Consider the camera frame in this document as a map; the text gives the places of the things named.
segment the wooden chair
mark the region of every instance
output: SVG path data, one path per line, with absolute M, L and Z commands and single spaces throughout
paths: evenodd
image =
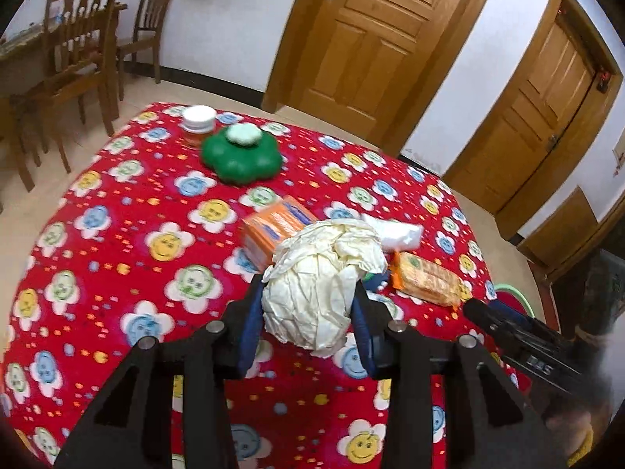
M 161 34 L 163 23 L 171 0 L 140 0 L 137 16 L 134 20 L 132 39 L 120 40 L 117 48 L 118 82 L 120 84 L 120 100 L 124 100 L 124 58 L 132 55 L 132 70 L 137 64 L 137 52 L 152 48 L 152 63 L 154 64 L 154 80 L 161 82 Z M 150 32 L 148 37 L 139 37 Z
M 64 2 L 61 22 L 49 18 L 50 8 Z M 106 133 L 113 135 L 111 111 L 107 92 L 107 48 L 115 47 L 110 40 L 111 17 L 115 0 L 48 0 L 43 21 L 43 56 L 45 78 L 29 90 L 27 96 L 35 101 L 45 133 L 57 143 L 65 170 L 70 164 L 61 135 L 55 125 L 55 108 L 72 98 L 79 100 L 80 119 L 84 122 L 82 96 L 97 88 Z

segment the white jar lid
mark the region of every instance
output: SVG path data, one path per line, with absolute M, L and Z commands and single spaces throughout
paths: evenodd
M 189 106 L 182 111 L 182 126 L 189 132 L 202 134 L 212 130 L 217 111 L 209 106 Z

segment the door frame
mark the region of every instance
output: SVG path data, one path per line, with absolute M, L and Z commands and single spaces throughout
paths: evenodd
M 607 92 L 601 93 L 596 89 L 599 76 L 595 76 L 588 94 L 562 138 L 558 141 L 557 146 L 504 207 L 494 213 L 499 234 L 506 240 L 515 236 L 523 224 L 560 188 L 579 161 L 582 160 L 595 137 L 599 134 L 623 81 L 621 70 L 610 49 L 605 45 L 603 38 L 579 2 L 577 0 L 549 0 L 521 62 L 483 123 L 443 176 L 445 182 L 452 188 L 454 187 L 455 177 L 463 173 L 464 165 L 484 145 L 489 135 L 489 129 L 514 100 L 521 83 L 529 75 L 543 43 L 547 39 L 561 5 L 566 6 L 567 13 L 574 18 L 575 31 L 582 36 L 582 40 L 592 50 L 593 57 L 599 61 L 605 70 L 612 74 L 612 78 Z
M 293 3 L 262 99 L 261 108 L 264 111 L 274 113 L 286 104 L 293 89 L 299 60 L 322 3 L 323 0 L 295 0 Z M 399 151 L 447 77 L 485 3 L 486 0 L 459 1 L 445 32 L 420 75 L 421 82 L 412 88 L 390 125 L 393 132 L 384 139 L 382 151 L 393 157 L 399 155 Z

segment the orange biscuit package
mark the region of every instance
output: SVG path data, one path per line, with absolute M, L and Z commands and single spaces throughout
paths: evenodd
M 241 241 L 249 260 L 263 272 L 270 264 L 276 247 L 304 227 L 318 220 L 290 195 L 245 219 Z
M 396 290 L 445 307 L 461 304 L 460 278 L 454 272 L 408 252 L 395 252 L 390 268 Z

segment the door panel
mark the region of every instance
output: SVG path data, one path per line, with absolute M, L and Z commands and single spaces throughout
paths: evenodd
M 457 159 L 447 180 L 490 213 L 497 213 L 532 176 L 566 131 L 595 70 L 554 22 L 512 102 L 491 120 L 478 147 Z
M 289 104 L 382 144 L 460 0 L 326 0 Z

